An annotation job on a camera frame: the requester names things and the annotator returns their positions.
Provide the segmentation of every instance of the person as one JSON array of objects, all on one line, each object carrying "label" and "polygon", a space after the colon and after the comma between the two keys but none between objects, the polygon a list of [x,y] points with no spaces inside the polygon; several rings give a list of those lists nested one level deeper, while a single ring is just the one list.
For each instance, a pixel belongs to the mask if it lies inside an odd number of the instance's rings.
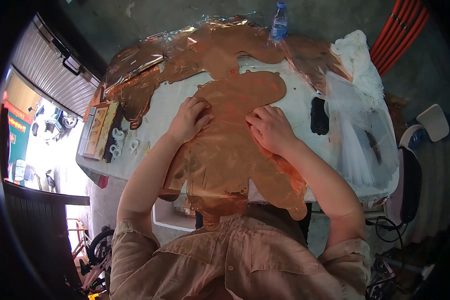
[{"label": "person", "polygon": [[354,191],[300,141],[277,107],[254,109],[244,122],[258,143],[290,162],[330,219],[316,258],[288,211],[249,204],[160,247],[151,211],[179,147],[213,118],[210,104],[187,98],[168,131],[144,157],[120,198],[112,242],[111,299],[362,299],[370,278],[365,216]]}]

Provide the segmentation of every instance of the hand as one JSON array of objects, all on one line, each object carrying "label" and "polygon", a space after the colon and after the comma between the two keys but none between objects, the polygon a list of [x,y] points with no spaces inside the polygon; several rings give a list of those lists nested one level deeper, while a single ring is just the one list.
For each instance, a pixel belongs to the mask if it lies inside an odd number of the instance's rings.
[{"label": "hand", "polygon": [[180,145],[192,140],[214,118],[210,113],[197,120],[197,116],[205,108],[210,107],[212,107],[210,103],[203,98],[188,97],[180,104],[180,108],[173,118],[166,135],[173,137]]},{"label": "hand", "polygon": [[268,151],[284,156],[298,141],[284,112],[270,105],[257,107],[245,117],[258,143]]}]

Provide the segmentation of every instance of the bicycle wheel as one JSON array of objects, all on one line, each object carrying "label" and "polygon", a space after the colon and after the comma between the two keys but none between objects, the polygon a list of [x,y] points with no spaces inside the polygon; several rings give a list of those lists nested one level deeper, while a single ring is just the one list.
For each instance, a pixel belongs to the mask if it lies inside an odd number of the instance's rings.
[{"label": "bicycle wheel", "polygon": [[87,255],[92,264],[100,264],[105,260],[108,252],[112,251],[112,236],[114,232],[115,230],[113,229],[102,231],[91,241]]}]

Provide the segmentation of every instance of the shirt pocket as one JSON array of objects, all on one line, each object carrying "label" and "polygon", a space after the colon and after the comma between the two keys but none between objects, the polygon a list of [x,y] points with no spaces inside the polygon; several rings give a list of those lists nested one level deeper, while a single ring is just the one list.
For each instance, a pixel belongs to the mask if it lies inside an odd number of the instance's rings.
[{"label": "shirt pocket", "polygon": [[170,243],[158,248],[153,256],[160,252],[174,253],[191,257],[206,264],[210,264],[215,252],[216,244],[222,233],[207,231],[204,228],[178,237]]},{"label": "shirt pocket", "polygon": [[319,266],[319,261],[307,248],[286,234],[260,229],[253,232],[251,273],[275,270],[306,275],[317,273]]}]

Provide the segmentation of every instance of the box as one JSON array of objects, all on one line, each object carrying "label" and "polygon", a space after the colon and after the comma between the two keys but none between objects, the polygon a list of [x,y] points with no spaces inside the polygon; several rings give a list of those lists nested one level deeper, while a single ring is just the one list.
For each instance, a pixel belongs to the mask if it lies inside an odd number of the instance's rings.
[{"label": "box", "polygon": [[123,108],[119,101],[92,106],[78,144],[78,154],[84,159],[109,163],[112,153],[108,149],[115,143],[112,129],[120,129],[122,119]]},{"label": "box", "polygon": [[[185,201],[186,196],[180,195],[176,201]],[[178,213],[174,202],[157,199],[151,210],[151,219],[156,225],[179,231],[194,231],[195,219],[184,213]]]}]

